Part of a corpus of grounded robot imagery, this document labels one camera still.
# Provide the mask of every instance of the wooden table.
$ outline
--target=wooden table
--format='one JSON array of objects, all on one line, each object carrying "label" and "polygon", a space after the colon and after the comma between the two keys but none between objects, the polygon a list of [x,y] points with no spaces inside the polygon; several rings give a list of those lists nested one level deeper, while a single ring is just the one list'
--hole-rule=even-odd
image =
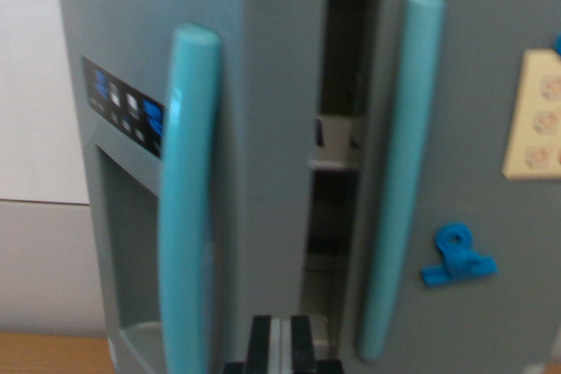
[{"label": "wooden table", "polygon": [[[0,333],[1,374],[114,374],[107,339]],[[544,374],[561,374],[553,364]]]}]

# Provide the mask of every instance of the blue clip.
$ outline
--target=blue clip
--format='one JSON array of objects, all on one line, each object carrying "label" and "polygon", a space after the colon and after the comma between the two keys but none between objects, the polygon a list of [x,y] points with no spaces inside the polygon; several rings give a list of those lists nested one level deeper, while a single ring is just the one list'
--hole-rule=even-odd
[{"label": "blue clip", "polygon": [[557,54],[561,55],[561,32],[558,34],[557,39],[555,40],[554,48]]},{"label": "blue clip", "polygon": [[472,232],[463,223],[446,225],[435,240],[444,257],[444,264],[425,267],[426,286],[440,286],[490,276],[499,271],[493,258],[471,251]]}]

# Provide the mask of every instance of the display panel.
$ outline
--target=display panel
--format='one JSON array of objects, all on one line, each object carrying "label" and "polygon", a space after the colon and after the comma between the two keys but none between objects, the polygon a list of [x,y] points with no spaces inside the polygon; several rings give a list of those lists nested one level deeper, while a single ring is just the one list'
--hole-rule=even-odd
[{"label": "display panel", "polygon": [[89,106],[137,144],[160,157],[164,107],[82,57]]}]

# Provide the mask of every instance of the paper note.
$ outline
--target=paper note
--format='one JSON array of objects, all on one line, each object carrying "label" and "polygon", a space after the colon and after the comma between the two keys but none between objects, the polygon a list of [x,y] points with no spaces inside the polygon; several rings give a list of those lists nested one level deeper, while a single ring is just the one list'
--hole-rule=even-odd
[{"label": "paper note", "polygon": [[502,173],[509,180],[561,179],[561,58],[524,54]]}]

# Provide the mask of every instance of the teal door handle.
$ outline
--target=teal door handle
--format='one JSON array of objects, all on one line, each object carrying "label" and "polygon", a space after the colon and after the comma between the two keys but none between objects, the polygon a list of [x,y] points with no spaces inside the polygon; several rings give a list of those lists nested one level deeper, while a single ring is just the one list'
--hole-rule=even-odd
[{"label": "teal door handle", "polygon": [[186,24],[174,32],[158,216],[160,316],[168,374],[207,372],[203,248],[221,39]]},{"label": "teal door handle", "polygon": [[444,0],[405,0],[405,25],[378,234],[358,352],[379,359],[394,311],[415,211],[444,26]]}]

